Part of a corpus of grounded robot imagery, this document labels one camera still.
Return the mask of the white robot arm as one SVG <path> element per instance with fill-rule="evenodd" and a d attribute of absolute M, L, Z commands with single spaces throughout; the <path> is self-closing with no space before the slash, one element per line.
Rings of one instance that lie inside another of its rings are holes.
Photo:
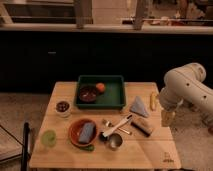
<path fill-rule="evenodd" d="M 165 86 L 158 95 L 163 127 L 171 125 L 184 101 L 195 105 L 202 112 L 203 123 L 213 127 L 213 89 L 203 83 L 205 78 L 206 70 L 200 63 L 173 68 L 164 75 Z"/>

